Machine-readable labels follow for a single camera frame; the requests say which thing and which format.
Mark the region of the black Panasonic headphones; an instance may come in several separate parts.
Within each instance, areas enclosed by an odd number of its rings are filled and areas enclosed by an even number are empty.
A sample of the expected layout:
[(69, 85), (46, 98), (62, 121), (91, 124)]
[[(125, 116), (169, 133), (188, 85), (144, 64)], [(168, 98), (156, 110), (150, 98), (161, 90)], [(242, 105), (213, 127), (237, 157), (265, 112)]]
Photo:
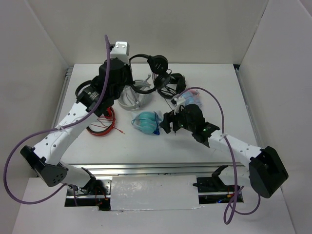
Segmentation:
[(164, 88), (170, 81), (170, 74), (167, 73), (169, 64), (168, 60), (162, 55), (150, 56), (146, 54), (137, 54), (132, 56), (129, 60), (135, 58), (145, 58), (147, 59), (147, 63), (149, 64), (150, 70), (153, 75), (156, 75), (156, 78), (153, 81), (154, 87), (147, 91), (140, 91), (138, 88), (134, 86), (134, 83), (130, 85), (130, 87), (140, 93), (140, 94), (149, 94), (157, 91), (158, 89)]

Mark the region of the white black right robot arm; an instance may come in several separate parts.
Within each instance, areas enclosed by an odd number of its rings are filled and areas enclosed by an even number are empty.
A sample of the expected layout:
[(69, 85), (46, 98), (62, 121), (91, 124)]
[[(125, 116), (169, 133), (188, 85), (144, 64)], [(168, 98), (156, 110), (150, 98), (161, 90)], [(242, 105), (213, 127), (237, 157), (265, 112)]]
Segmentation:
[(229, 153), (232, 166), (220, 166), (212, 175), (212, 185), (218, 191), (229, 185), (251, 187), (263, 198), (270, 198), (289, 178), (289, 174), (276, 149), (250, 145), (207, 122), (202, 110), (195, 104), (181, 106), (163, 115), (161, 128), (166, 132), (185, 129), (208, 148)]

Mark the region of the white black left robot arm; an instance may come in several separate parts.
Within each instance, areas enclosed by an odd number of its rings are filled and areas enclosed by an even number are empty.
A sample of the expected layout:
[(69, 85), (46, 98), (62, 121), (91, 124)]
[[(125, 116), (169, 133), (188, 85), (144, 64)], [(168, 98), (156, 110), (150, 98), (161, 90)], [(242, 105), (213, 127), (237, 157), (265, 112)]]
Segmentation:
[(75, 185), (87, 195), (95, 190), (96, 179), (87, 169), (68, 165), (61, 158), (77, 137), (114, 104), (124, 86), (131, 84), (130, 63), (107, 59), (58, 126), (35, 146), (21, 149), (21, 155), (47, 186)]

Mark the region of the grey white headphones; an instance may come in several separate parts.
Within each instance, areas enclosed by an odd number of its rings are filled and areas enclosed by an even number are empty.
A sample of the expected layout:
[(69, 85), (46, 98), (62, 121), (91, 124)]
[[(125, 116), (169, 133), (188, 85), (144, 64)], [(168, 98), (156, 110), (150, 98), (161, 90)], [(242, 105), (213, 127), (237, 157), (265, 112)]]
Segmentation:
[[(146, 91), (150, 89), (151, 84), (148, 80), (151, 78), (151, 74), (148, 74), (146, 79), (136, 79), (134, 80), (134, 86), (138, 88), (140, 91)], [(152, 94), (140, 94), (134, 91), (130, 86), (125, 86), (121, 92), (119, 99), (117, 100), (119, 105), (127, 110), (134, 111), (141, 109), (142, 107), (149, 104), (152, 100)]]

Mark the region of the pink and blue headphones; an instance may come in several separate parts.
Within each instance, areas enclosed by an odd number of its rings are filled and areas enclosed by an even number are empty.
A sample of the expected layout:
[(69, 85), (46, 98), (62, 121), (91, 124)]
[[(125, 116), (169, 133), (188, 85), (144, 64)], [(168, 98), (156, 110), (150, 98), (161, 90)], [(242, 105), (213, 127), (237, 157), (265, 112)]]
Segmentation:
[(195, 104), (201, 107), (202, 102), (200, 101), (199, 94), (198, 90), (189, 90), (183, 93), (181, 96), (185, 99), (185, 106)]

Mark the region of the teal cat ear headphones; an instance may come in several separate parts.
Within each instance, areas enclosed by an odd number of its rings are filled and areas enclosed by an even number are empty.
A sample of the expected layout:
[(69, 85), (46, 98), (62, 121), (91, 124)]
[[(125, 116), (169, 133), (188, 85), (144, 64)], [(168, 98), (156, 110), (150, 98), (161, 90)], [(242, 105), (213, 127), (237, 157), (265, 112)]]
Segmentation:
[(137, 130), (147, 135), (159, 135), (162, 117), (157, 112), (141, 112), (131, 121)]

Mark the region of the black wrapped headphones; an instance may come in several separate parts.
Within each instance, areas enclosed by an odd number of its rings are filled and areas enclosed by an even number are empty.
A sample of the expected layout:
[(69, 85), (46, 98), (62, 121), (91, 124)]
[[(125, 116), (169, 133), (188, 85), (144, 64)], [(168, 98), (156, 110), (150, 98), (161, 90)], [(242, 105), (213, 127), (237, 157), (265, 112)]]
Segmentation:
[(172, 99), (186, 89), (186, 80), (181, 73), (172, 73), (168, 85), (158, 89), (157, 92), (165, 99)]

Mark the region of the small black headphones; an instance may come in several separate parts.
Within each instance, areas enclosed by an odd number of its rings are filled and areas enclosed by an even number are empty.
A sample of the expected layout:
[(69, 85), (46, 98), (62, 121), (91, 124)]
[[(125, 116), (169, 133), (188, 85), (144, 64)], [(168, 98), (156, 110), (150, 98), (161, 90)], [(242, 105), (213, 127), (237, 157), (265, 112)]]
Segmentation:
[(81, 83), (75, 90), (75, 96), (78, 97), (78, 95), (80, 94), (81, 90), (85, 87), (88, 87), (91, 84), (91, 80), (87, 80), (83, 83)]

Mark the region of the red black headphones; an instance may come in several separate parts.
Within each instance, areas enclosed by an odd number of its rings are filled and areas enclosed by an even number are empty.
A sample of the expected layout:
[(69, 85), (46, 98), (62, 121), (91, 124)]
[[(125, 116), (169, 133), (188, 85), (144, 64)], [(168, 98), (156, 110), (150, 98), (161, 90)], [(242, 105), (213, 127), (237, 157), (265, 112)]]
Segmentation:
[(125, 134), (122, 130), (116, 127), (116, 113), (112, 107), (107, 109), (107, 115), (102, 114), (100, 117), (97, 118), (95, 123), (92, 123), (91, 126), (96, 127), (97, 129), (94, 130), (90, 126), (86, 128), (88, 133), (96, 137), (104, 137), (111, 133), (114, 129), (119, 131), (122, 134)]

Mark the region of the white front cover panel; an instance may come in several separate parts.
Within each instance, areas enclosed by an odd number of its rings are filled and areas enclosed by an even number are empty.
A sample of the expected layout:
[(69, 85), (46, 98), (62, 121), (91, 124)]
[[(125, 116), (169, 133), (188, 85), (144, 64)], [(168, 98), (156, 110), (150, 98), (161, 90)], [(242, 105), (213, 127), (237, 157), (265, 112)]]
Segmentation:
[(115, 176), (112, 211), (192, 210), (199, 208), (194, 175)]

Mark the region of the aluminium base frame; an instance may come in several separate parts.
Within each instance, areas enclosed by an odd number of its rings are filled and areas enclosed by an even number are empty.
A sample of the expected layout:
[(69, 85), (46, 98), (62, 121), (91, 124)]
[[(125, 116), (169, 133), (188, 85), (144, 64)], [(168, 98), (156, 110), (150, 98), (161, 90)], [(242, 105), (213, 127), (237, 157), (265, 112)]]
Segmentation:
[[(205, 119), (226, 133), (254, 145), (252, 125), (245, 107), (234, 66), (231, 64), (172, 64), (186, 78), (187, 86), (199, 88)], [(90, 170), (97, 178), (106, 176), (160, 176), (191, 174), (208, 176), (220, 165), (231, 165), (228, 152), (196, 142), (191, 133), (161, 132), (146, 135), (131, 125), (133, 113), (118, 103), (116, 128), (104, 137), (82, 132), (62, 161)]]

